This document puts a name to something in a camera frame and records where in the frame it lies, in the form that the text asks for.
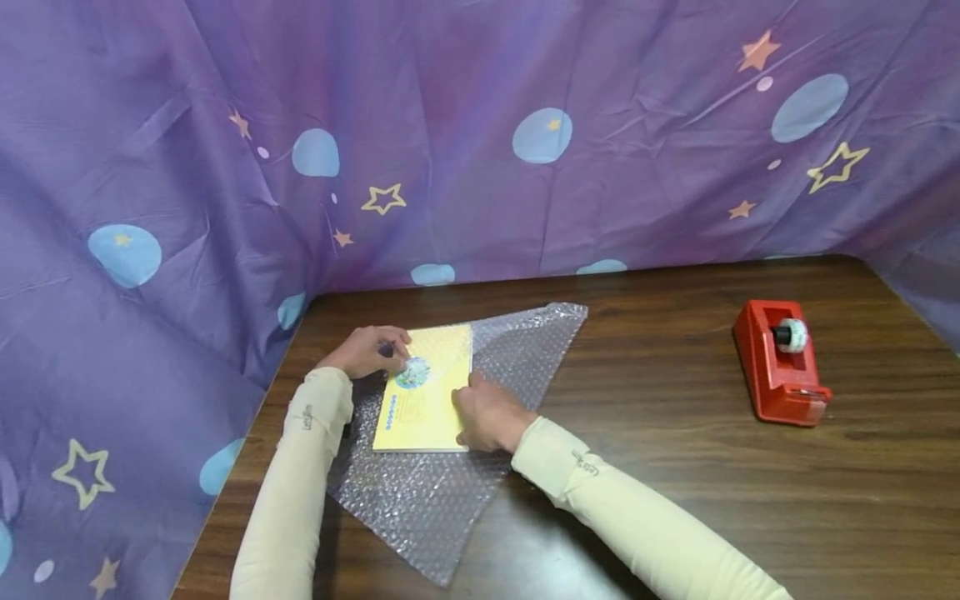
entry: yellow star pattern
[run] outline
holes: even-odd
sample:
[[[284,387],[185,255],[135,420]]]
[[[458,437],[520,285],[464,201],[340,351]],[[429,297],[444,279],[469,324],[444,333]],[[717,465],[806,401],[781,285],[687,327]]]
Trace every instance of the yellow star pattern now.
[[[770,31],[768,30],[756,43],[747,44],[743,47],[743,62],[737,71],[742,71],[749,67],[753,67],[757,71],[762,71],[767,66],[767,59],[770,58],[770,55],[776,52],[778,48],[780,48],[779,44],[770,41]]]
[[[381,206],[376,203],[377,198],[383,195],[390,195],[392,200],[390,200],[386,205]],[[367,203],[360,207],[361,210],[375,210],[380,213],[380,215],[387,214],[387,211],[393,208],[394,206],[406,206],[407,203],[400,198],[400,184],[392,185],[387,189],[380,189],[379,187],[370,186],[370,199],[367,200]]]
[[[737,217],[743,217],[744,219],[746,219],[747,217],[750,216],[750,209],[753,208],[754,206],[756,206],[756,203],[748,203],[747,201],[743,201],[742,203],[740,203],[740,206],[736,208],[731,208],[727,212],[730,213],[731,219],[735,219]]]
[[[333,234],[333,239],[337,240],[337,243],[340,244],[340,248],[346,246],[347,244],[352,244],[353,240],[350,239],[349,233],[341,233],[339,229]]]
[[[237,126],[237,129],[240,130],[240,135],[246,139],[253,139],[250,136],[250,121],[240,116],[240,113],[237,112],[236,108],[233,109],[233,112],[230,114],[230,121],[233,121],[234,125]]]
[[[73,486],[77,490],[77,495],[80,497],[80,510],[85,511],[86,507],[90,506],[98,493],[115,492],[113,485],[104,477],[104,467],[107,465],[109,455],[110,453],[106,450],[87,452],[84,447],[80,445],[80,442],[71,439],[70,453],[67,456],[66,463],[53,472],[54,479]],[[78,456],[87,463],[97,462],[97,467],[93,470],[93,476],[97,479],[97,482],[91,485],[89,490],[84,487],[83,482],[79,479],[67,474],[77,465]]]
[[[100,573],[90,582],[90,587],[96,592],[96,600],[104,597],[108,590],[117,587],[117,567],[120,561],[114,563],[110,559],[104,558],[104,565],[100,567]]]
[[[823,164],[823,166],[817,167],[816,169],[810,169],[806,172],[807,175],[813,178],[813,185],[810,186],[809,193],[812,194],[828,183],[848,180],[850,178],[850,170],[853,168],[854,164],[863,160],[863,157],[866,156],[868,152],[870,152],[870,148],[862,148],[855,152],[851,152],[850,146],[847,145],[847,142],[840,142],[840,145],[837,146],[833,156],[831,156],[829,160]],[[836,161],[837,158],[840,157],[849,161],[844,165],[843,171],[840,172],[840,175],[824,177],[824,169],[828,168]]]

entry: purple curtain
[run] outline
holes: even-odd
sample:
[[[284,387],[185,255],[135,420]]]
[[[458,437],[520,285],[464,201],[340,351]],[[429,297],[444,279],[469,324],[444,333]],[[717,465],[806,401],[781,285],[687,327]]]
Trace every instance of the purple curtain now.
[[[842,252],[960,347],[953,0],[0,7],[4,598],[167,597],[318,294]]]

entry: wooden table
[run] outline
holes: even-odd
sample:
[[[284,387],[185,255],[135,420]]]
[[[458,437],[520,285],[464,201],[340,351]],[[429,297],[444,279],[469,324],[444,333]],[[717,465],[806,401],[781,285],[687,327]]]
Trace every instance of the wooden table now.
[[[835,393],[818,427],[754,419],[731,336],[749,299],[802,304]],[[698,516],[797,600],[958,597],[960,361],[864,265],[842,257],[318,299],[174,597],[227,597],[285,404],[356,326],[450,324],[554,300],[590,312],[544,415]],[[429,584],[332,501],[317,562],[317,598],[653,597],[515,474],[477,521],[450,588]]]

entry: arm sleeve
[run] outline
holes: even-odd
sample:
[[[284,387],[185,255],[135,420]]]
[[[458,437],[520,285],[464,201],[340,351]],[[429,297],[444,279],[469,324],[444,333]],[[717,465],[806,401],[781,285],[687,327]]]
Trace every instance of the arm sleeve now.
[[[662,600],[790,600],[706,525],[553,421],[540,417],[527,429],[513,467],[592,529]]]
[[[283,435],[240,544],[230,600],[310,600],[320,547],[326,474],[353,413],[338,369],[310,372],[297,388]]]

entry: book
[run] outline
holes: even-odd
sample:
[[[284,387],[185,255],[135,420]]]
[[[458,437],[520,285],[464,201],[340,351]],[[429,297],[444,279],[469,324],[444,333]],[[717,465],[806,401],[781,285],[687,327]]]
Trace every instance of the book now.
[[[463,452],[463,430],[453,391],[467,385],[473,366],[469,324],[410,331],[406,370],[387,381],[380,405],[375,452]]]

